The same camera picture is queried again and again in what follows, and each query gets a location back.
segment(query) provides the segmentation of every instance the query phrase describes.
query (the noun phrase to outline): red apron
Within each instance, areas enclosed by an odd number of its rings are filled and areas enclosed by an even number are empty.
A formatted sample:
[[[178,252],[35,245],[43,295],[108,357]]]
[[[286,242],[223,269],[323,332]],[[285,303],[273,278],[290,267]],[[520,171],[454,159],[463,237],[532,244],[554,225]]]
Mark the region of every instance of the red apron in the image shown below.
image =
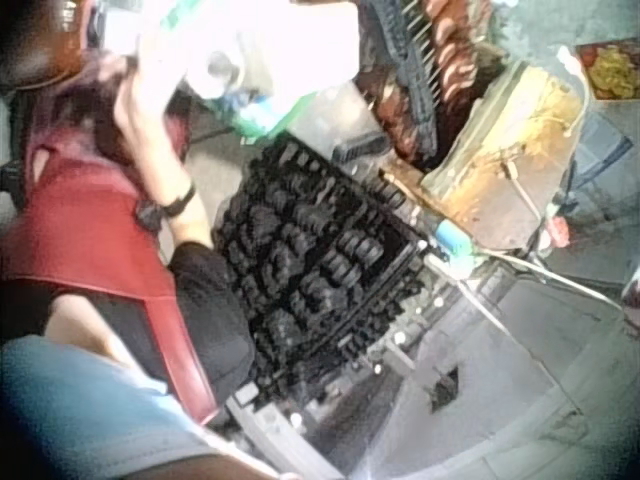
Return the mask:
[[[134,218],[139,189],[123,167],[93,153],[92,139],[79,130],[56,130],[36,145],[51,156],[37,184],[27,175],[27,208],[2,239],[3,278],[138,300],[179,400],[206,423],[217,413],[216,401],[156,238]],[[28,173],[32,153],[30,148]]]

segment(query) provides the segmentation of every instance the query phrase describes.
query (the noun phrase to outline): blue cloth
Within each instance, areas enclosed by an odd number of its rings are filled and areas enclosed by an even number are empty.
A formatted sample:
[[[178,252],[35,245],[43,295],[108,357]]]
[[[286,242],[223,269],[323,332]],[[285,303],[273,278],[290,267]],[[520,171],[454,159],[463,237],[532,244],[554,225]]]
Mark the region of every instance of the blue cloth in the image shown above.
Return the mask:
[[[29,336],[2,347],[7,420],[63,478],[118,478],[215,451],[167,386]]]

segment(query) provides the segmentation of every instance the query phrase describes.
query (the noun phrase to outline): yellow food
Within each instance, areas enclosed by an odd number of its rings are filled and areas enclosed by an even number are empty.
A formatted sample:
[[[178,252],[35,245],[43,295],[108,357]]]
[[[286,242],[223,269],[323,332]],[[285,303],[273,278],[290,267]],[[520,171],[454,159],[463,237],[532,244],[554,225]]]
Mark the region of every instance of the yellow food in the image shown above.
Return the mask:
[[[616,97],[633,98],[640,88],[640,73],[629,55],[617,46],[598,49],[598,57],[589,68],[589,75],[596,88],[608,90]]]

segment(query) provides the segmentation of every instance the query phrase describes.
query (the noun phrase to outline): hand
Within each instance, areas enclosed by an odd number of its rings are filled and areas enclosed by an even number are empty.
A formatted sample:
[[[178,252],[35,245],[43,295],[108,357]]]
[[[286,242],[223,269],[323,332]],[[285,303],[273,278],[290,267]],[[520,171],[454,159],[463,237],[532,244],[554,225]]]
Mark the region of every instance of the hand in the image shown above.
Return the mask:
[[[170,144],[164,112],[187,70],[190,55],[185,48],[175,35],[154,33],[141,38],[137,62],[129,62],[114,118],[134,159]]]

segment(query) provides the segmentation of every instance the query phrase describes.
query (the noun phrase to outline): woman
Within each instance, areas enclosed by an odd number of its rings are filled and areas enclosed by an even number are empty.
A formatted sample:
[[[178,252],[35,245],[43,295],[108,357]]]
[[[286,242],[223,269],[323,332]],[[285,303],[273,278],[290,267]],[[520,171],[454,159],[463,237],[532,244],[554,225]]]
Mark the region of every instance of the woman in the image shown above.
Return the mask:
[[[168,381],[206,423],[244,381],[253,345],[165,118],[188,51],[147,37],[126,75],[124,59],[101,58],[39,96],[27,207],[1,242],[0,321],[3,344],[43,335]],[[150,202],[176,246],[168,268],[142,215]]]

